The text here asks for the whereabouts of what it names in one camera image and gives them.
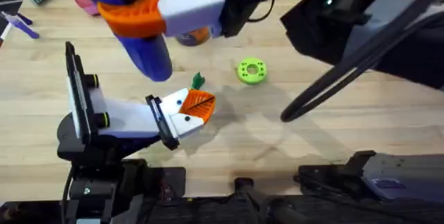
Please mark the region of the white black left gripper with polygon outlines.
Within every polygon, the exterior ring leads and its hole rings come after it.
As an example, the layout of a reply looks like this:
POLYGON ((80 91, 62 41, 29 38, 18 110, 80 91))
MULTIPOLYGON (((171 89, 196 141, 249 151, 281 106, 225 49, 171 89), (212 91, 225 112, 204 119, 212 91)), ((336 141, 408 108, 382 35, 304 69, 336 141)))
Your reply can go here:
POLYGON ((184 88, 140 104, 105 98, 101 88, 70 87, 71 112, 58 126, 57 155, 73 164, 116 164, 159 141, 174 150, 179 139, 204 126, 202 118, 180 112, 212 99, 209 92, 184 88))

